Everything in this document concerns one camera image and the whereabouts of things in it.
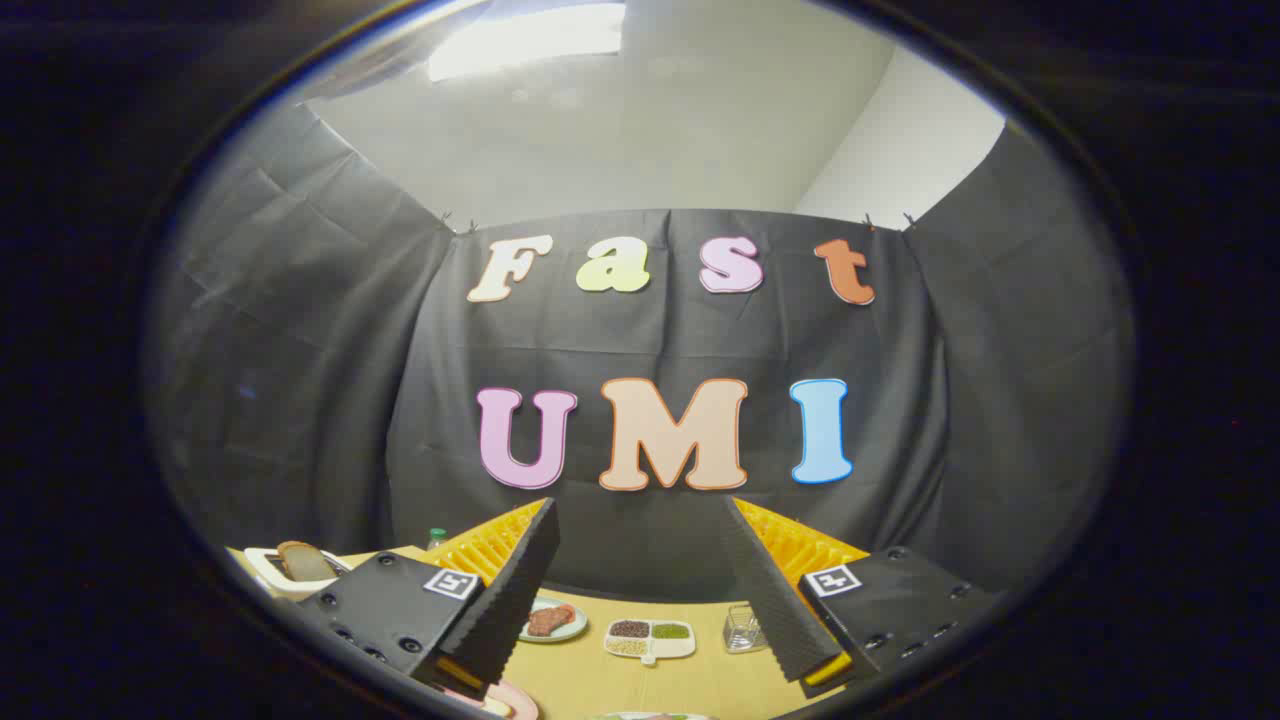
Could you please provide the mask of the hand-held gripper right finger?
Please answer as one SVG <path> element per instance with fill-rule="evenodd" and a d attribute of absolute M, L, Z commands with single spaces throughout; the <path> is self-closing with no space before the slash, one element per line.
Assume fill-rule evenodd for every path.
<path fill-rule="evenodd" d="M 919 664 L 998 598 L 902 546 L 861 551 L 730 496 L 721 516 L 742 597 L 808 697 Z"/>

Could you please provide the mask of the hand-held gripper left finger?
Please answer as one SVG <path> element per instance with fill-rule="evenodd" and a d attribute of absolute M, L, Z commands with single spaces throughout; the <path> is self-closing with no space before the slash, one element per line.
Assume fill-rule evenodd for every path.
<path fill-rule="evenodd" d="M 349 653 L 481 700 L 502 679 L 561 542 L 540 498 L 421 559 L 381 551 L 300 602 L 310 628 Z"/>

